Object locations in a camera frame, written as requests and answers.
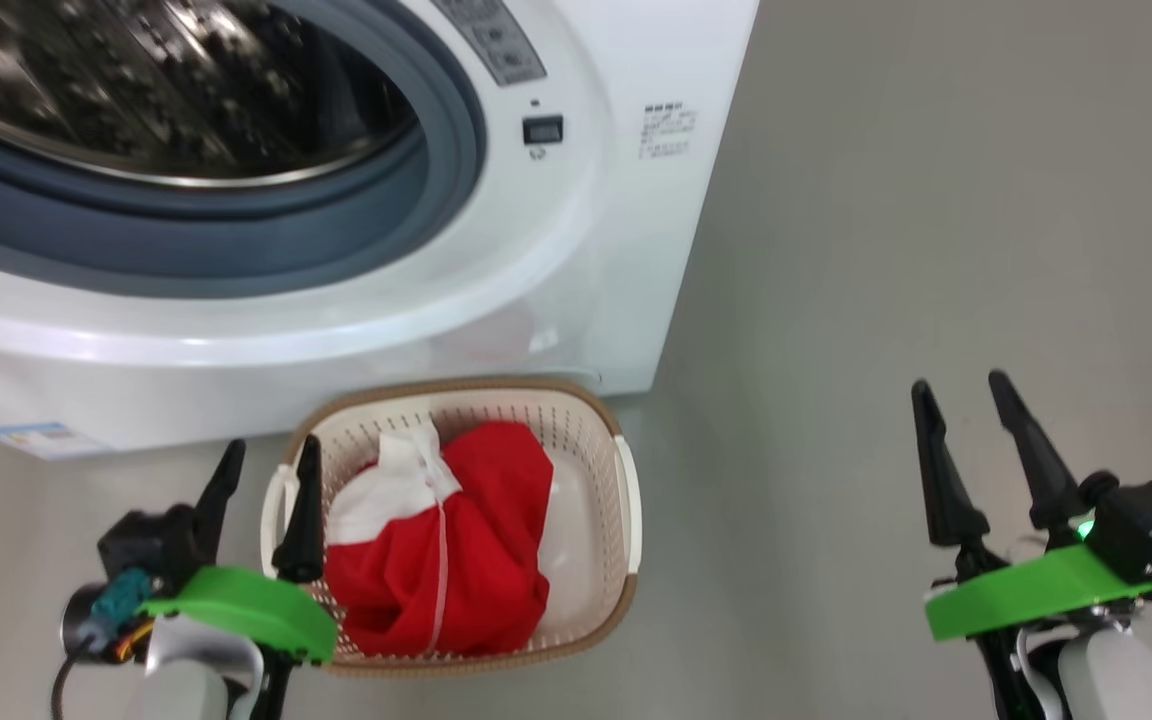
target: gray floor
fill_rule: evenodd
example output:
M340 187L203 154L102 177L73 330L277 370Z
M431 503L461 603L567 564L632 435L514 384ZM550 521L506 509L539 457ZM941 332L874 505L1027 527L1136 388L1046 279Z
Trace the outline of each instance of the gray floor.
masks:
M986 373L1075 473L1152 477L1152 3L765 0L652 395L641 596L570 661L454 682L303 673L289 717L987 717L920 597L909 384L927 376L1002 551L1028 500ZM280 439L221 556L255 564ZM0 717L45 717L60 602L127 507L196 495L219 446L44 465L0 448ZM1139 622L1152 644L1152 609ZM130 670L78 670L70 719Z

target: washing machine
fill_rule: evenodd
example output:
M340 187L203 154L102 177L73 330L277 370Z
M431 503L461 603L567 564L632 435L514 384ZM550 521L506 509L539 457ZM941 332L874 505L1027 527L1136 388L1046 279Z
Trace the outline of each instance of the washing machine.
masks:
M0 0L0 441L645 391L756 0Z

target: basket handle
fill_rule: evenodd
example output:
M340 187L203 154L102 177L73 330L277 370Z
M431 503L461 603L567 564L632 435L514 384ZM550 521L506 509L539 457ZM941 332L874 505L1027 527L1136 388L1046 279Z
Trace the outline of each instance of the basket handle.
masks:
M631 575L639 574L643 562L643 497L639 493L639 469L634 464L634 452L624 435L616 435L617 470L626 477L626 501L628 514L626 536L626 566Z
M266 578L278 578L274 547L278 547L278 530L285 526L285 518L280 515L291 511L291 498L296 497L300 487L301 482L296 479L291 465L279 465L265 488L265 505L260 511L260 564Z

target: green mount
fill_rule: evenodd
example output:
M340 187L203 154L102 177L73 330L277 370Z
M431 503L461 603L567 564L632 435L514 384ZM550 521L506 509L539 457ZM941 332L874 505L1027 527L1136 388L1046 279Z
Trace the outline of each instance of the green mount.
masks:
M146 601L141 611L152 617L180 612L310 662L332 662L338 641L335 620L314 598L243 568L200 568L177 596Z
M1147 593L1152 583L1126 584L1079 543L969 579L924 609L932 637L943 642Z

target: red laundry bag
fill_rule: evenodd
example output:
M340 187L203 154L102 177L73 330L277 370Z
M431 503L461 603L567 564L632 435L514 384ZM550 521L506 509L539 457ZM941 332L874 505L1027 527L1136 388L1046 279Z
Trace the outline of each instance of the red laundry bag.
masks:
M444 462L460 492L389 520L372 541L328 546L342 629L367 655L511 652L545 612L536 551L553 465L544 448L526 425L486 423L445 447Z

